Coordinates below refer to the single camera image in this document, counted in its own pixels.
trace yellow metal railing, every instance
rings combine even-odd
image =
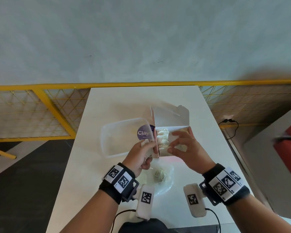
[[[291,109],[290,79],[0,86],[0,142],[74,139],[92,87],[186,85],[199,86],[218,123],[269,124]]]

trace yellow metal bar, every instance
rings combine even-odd
[[[10,158],[10,159],[16,159],[16,156],[15,156],[15,155],[8,154],[8,153],[3,152],[3,151],[1,151],[1,150],[0,150],[0,155],[5,156],[5,157],[8,157],[8,158]]]
[[[67,133],[74,139],[76,136],[75,131],[64,118],[62,113],[58,111],[56,106],[53,104],[51,99],[42,89],[33,89],[33,92],[37,95],[37,97],[45,104],[45,106],[49,109],[49,111],[54,115],[54,117],[60,122],[64,129],[66,129]]]
[[[246,126],[268,126],[270,123],[251,123],[251,124],[240,124],[240,127],[246,127]],[[227,124],[227,125],[219,125],[219,128],[225,129],[228,127],[237,127],[237,124]]]
[[[184,82],[137,82],[137,83],[64,83],[29,84],[0,86],[0,91],[34,89],[83,89],[98,87],[148,87],[148,86],[229,86],[229,85],[274,85],[291,84],[291,79],[275,80],[236,80],[236,81],[184,81]]]
[[[71,136],[51,136],[51,137],[25,137],[25,138],[3,138],[0,142],[14,142],[14,141],[49,141],[49,140],[66,140],[74,139]]]

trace clear plastic container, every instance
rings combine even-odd
[[[107,158],[128,154],[134,144],[143,139],[154,140],[145,118],[109,123],[101,128],[101,150]]]

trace hand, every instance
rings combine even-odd
[[[216,165],[204,148],[196,141],[190,127],[188,128],[188,132],[175,131],[172,135],[179,136],[179,138],[169,144],[171,148],[167,150],[168,153],[182,159],[190,169],[204,174]],[[179,144],[187,146],[186,152],[175,148]]]
[[[150,142],[141,147],[142,142],[143,140],[136,143],[122,162],[123,165],[134,172],[136,177],[140,175],[143,169],[148,170],[150,168],[152,157],[145,160],[145,156],[149,149],[156,146],[156,142]]]

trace box flap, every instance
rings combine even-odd
[[[190,125],[189,110],[182,105],[174,107],[174,109],[166,107],[151,107],[151,116],[155,123],[155,127]]]

